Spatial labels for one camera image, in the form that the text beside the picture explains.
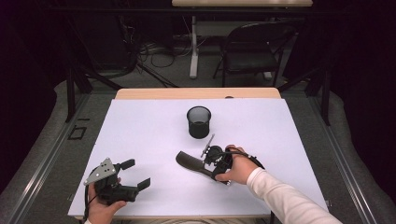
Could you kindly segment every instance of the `white table leg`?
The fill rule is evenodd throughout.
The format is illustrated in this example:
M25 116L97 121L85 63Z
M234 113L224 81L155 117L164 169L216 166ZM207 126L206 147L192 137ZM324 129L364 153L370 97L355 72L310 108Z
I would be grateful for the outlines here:
M198 71L198 48L197 48L197 33L196 33L196 18L192 16L191 23L191 35L192 35L192 56L191 56L191 68L190 78L197 78Z

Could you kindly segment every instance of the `hand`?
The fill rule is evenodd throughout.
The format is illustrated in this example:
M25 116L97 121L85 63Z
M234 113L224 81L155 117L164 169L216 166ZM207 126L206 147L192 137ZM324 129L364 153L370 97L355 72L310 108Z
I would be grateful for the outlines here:
M245 152L244 149L242 149L241 147L235 147L234 145L229 145L226 148L229 148L231 151L239 150ZM253 172L253 170L255 170L257 167L258 166L247 157L243 155L233 154L233 167L231 168L231 170L225 174L216 175L215 178L218 181L232 180L239 184L246 185L251 172Z
M98 197L96 197L94 183L88 186L88 198L90 211L88 214L88 220L92 224L109 224L111 219L113 219L114 214L123 206L126 205L124 201L118 201L111 205L106 205L106 202L102 202Z

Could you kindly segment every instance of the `white tabletop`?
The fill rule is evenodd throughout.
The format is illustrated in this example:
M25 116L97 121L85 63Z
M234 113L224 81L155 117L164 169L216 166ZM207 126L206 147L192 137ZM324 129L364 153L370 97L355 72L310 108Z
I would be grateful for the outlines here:
M312 0L173 0L174 7L311 7Z
M188 132L187 111L196 105L210 109L212 146L243 147L264 167L293 185L327 210L318 182L306 157L288 106L283 99L113 100L92 150L87 169L70 207L69 216L82 217L83 181L109 157L113 163L135 159L120 171L121 183L136 186L151 178L136 202L116 214L141 217L262 217L270 214L265 202L246 186L225 186L189 171L176 162L182 150L200 158L210 135L194 139Z

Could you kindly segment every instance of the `black chair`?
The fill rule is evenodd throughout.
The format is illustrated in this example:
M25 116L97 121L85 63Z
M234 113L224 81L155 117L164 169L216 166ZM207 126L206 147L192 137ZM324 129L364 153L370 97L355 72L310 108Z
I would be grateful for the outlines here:
M275 86L283 49L295 33L296 29L285 22L256 22L235 28L220 45L221 60L213 78L222 63L222 87L226 75L264 72L275 73Z

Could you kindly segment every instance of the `wooden desk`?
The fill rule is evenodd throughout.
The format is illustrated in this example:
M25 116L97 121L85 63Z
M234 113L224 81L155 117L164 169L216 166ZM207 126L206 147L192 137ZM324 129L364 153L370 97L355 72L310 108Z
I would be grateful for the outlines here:
M188 132L186 113L195 105L212 112L210 134L204 139L194 139ZM225 186L177 164L180 150L200 158L212 133L216 134L213 146L244 147L270 173L327 209L289 108L277 89L124 89L107 111L68 215L82 217L83 182L93 168L110 158L113 163L135 159L134 167L119 173L124 186L151 178L151 186L115 218L269 216L265 202L246 186Z
M174 7L311 7L312 0L173 0L172 5ZM243 25L240 22L236 22L234 25L230 25L229 22L225 22L225 29L221 30L219 27L221 23L216 22L215 30L221 35L227 35L233 28L239 25ZM198 48L197 48L197 20L195 16L192 16L191 23L191 35L192 35L192 55L191 55L191 68L190 78L197 78L198 75Z

